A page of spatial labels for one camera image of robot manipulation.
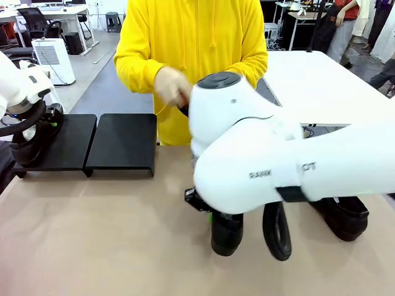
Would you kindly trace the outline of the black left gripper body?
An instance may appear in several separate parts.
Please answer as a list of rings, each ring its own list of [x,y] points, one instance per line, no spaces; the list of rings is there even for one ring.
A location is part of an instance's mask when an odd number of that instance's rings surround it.
[[[37,127],[52,127],[50,122],[57,121],[57,109],[55,107],[47,107],[43,117],[37,122]]]

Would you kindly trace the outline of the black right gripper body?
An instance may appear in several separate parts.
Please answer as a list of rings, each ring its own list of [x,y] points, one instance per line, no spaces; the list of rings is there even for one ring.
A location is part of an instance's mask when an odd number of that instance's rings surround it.
[[[212,212],[212,208],[201,199],[195,187],[185,190],[184,200],[199,212]]]

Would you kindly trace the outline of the person's right hand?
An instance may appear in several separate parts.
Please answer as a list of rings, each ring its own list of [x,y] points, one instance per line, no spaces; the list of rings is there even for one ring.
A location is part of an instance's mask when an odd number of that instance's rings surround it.
[[[169,106],[188,105],[192,88],[187,77],[172,67],[162,67],[154,79],[154,92]]]

